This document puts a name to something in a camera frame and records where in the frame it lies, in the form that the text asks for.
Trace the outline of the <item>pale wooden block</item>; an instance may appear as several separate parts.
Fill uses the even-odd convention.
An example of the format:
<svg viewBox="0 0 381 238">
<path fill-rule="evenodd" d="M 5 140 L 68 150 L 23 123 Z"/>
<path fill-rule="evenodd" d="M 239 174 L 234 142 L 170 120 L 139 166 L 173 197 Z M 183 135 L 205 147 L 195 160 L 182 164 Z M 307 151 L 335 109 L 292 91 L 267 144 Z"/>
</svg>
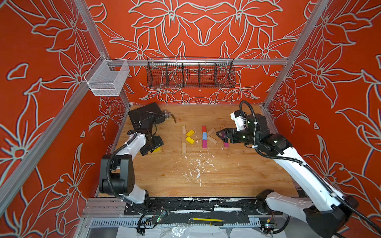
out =
<svg viewBox="0 0 381 238">
<path fill-rule="evenodd" d="M 207 136 L 211 136 L 215 132 L 215 128 L 208 131 Z"/>
</svg>

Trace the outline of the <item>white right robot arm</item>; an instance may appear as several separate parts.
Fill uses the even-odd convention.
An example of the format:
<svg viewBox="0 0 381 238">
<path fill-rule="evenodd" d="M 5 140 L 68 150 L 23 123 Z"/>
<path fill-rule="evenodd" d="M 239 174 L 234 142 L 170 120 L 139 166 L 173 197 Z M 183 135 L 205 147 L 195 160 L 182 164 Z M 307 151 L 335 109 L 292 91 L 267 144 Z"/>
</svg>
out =
<svg viewBox="0 0 381 238">
<path fill-rule="evenodd" d="M 322 238 L 334 236 L 358 208 L 358 201 L 327 183 L 284 136 L 271 133 L 261 114 L 244 116 L 236 111 L 231 118 L 235 128 L 222 129 L 216 135 L 225 143 L 242 143 L 262 157 L 274 160 L 309 197 L 301 200 L 266 189 L 257 196 L 260 206 L 307 223 Z"/>
</svg>

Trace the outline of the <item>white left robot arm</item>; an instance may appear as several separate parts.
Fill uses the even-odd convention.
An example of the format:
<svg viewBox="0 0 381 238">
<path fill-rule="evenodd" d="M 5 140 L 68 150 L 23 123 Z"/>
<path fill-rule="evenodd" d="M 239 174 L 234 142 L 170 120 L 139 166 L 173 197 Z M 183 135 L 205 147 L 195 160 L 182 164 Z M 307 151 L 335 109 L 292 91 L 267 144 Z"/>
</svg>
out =
<svg viewBox="0 0 381 238">
<path fill-rule="evenodd" d="M 150 210 L 148 191 L 136 185 L 134 158 L 138 153 L 145 156 L 163 145 L 161 137 L 152 135 L 149 130 L 131 130 L 128 140 L 120 148 L 102 157 L 99 192 L 113 195 L 142 210 Z"/>
</svg>

